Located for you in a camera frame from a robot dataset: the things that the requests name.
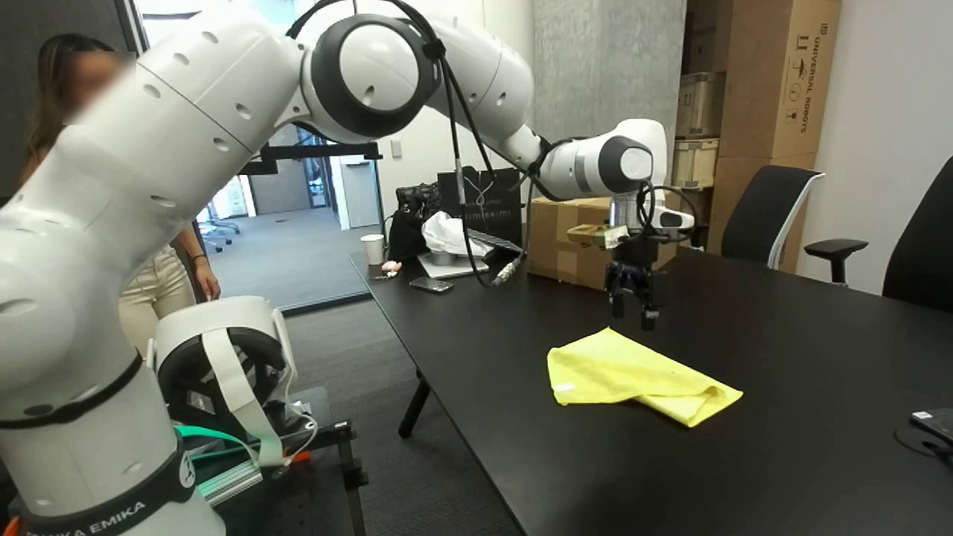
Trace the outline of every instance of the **desk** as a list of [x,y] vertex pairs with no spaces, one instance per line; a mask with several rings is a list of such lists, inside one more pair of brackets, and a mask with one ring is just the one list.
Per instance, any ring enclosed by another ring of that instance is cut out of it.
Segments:
[[946,536],[953,471],[893,437],[953,406],[953,316],[680,252],[671,357],[744,389],[713,430],[561,407],[544,351],[604,328],[598,291],[376,282],[409,357],[529,536]]

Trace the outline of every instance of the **table surface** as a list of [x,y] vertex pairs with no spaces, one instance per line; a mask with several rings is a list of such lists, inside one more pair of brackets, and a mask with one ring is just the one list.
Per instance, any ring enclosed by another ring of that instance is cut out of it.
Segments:
[[614,322],[598,291],[372,282],[525,532],[953,532],[953,471],[896,440],[908,410],[953,406],[953,316],[704,252],[659,291],[666,337],[646,345],[744,389],[693,433],[553,401],[544,355]]

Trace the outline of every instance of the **floor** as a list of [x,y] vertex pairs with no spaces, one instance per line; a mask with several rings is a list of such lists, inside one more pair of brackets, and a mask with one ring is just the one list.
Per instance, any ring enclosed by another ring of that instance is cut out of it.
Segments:
[[227,221],[220,252],[211,269],[223,296],[261,296],[281,309],[302,309],[367,296],[367,261],[360,235],[376,227],[340,230],[330,209]]
[[[297,388],[328,388],[334,418],[352,419],[357,433],[355,456],[369,476],[360,488],[369,536],[519,532],[434,398],[422,407],[410,440],[397,434],[416,374],[372,300],[291,316],[287,325],[302,369]],[[246,520],[238,536],[349,536],[352,519],[334,461],[337,452],[328,452],[316,471],[257,494],[251,504],[261,519]]]

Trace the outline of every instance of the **office chair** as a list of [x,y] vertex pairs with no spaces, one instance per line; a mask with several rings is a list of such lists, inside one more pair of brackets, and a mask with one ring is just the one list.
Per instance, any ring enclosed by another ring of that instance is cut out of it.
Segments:
[[756,169],[726,221],[721,252],[765,261],[777,270],[786,235],[815,179],[823,179],[823,172],[799,168],[765,165]]
[[[836,240],[818,240],[818,245],[823,249],[836,252],[836,258],[832,258],[832,275],[833,275],[833,266],[839,266],[836,270],[842,282],[842,258],[853,255],[858,245],[866,245],[866,240],[848,240],[848,239],[839,239],[839,240],[842,240],[839,248]],[[923,194],[918,211],[911,215],[908,227],[902,230],[890,252],[885,297],[953,313],[953,157],[931,179],[928,191]]]

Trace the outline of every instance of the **yellow cloth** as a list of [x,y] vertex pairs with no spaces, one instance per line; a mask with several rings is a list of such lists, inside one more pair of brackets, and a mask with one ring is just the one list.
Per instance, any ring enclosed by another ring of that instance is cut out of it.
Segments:
[[638,398],[689,430],[742,398],[742,389],[625,339],[611,328],[550,348],[549,382],[561,406],[616,406]]

